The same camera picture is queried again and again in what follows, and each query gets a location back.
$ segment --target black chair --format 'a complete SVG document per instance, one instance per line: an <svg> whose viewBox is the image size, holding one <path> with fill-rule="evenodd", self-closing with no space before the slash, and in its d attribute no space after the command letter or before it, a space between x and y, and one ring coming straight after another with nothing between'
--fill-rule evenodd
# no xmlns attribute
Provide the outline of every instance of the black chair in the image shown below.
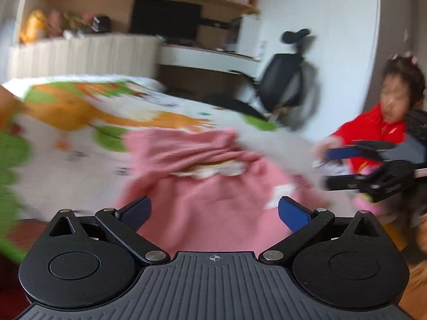
<svg viewBox="0 0 427 320"><path fill-rule="evenodd" d="M302 63L304 61L304 57L302 56L303 41L308 35L310 35L310 30L308 29L302 29L298 32L285 32L282 35L281 41L284 44L294 44L296 46L296 53L275 54L268 64L260 82L255 81L255 78L245 73L230 71L244 76L251 83L255 89L256 97L259 97L266 111L274 113L284 107L292 108L302 104L304 92L304 76L302 71ZM296 74L298 75L298 87L293 93L287 93L290 83ZM258 112L249 104L223 94L207 95L204 98L204 102L213 106L267 120L262 113Z"/></svg>

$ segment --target child's hair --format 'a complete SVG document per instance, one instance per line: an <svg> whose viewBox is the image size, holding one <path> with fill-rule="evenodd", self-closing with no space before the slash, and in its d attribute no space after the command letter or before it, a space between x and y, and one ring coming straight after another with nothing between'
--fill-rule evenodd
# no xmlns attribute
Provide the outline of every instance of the child's hair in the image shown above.
<svg viewBox="0 0 427 320"><path fill-rule="evenodd" d="M426 82L423 72L413 56L394 56L390 58L383 70L383 80L388 76L400 76L409 85L411 108L424 97Z"/></svg>

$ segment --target pivot bolt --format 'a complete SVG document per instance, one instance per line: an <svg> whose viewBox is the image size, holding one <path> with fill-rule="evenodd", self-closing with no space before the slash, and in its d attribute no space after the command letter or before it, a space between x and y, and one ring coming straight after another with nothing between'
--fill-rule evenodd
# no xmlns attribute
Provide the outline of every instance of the pivot bolt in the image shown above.
<svg viewBox="0 0 427 320"><path fill-rule="evenodd" d="M283 253L278 250L268 250L263 253L263 257L267 261L278 261L283 258Z"/></svg>
<svg viewBox="0 0 427 320"><path fill-rule="evenodd" d="M145 258L149 261L161 261L166 257L166 254L160 250L152 250L145 254Z"/></svg>

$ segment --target blue gripper pad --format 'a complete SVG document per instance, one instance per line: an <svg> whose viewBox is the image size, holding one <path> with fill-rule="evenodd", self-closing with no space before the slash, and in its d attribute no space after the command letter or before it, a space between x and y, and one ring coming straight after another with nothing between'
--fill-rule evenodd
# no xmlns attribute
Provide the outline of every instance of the blue gripper pad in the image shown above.
<svg viewBox="0 0 427 320"><path fill-rule="evenodd" d="M141 196L132 203L138 202L135 206L129 209L122 217L121 221L129 226L134 231L138 231L139 228L148 220L151 216L151 201L148 196Z"/></svg>
<svg viewBox="0 0 427 320"><path fill-rule="evenodd" d="M292 232L298 231L311 221L310 214L298 208L289 198L280 199L279 218Z"/></svg>
<svg viewBox="0 0 427 320"><path fill-rule="evenodd" d="M359 157L361 155L362 151L355 147L330 149L326 154L326 160L342 160L349 159L351 157Z"/></svg>

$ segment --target play mat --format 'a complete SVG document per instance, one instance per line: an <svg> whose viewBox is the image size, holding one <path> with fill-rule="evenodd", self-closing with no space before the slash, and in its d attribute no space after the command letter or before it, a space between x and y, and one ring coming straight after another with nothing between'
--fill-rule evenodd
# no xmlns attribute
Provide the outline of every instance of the play mat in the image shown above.
<svg viewBox="0 0 427 320"><path fill-rule="evenodd" d="M0 250L16 262L60 209L92 215L116 204L132 180L121 140L132 129L232 127L246 148L304 173L314 186L319 181L311 160L296 156L295 150L309 150L299 137L252 117L166 95L153 80L38 78L4 86L23 99L8 133L0 135Z"/></svg>

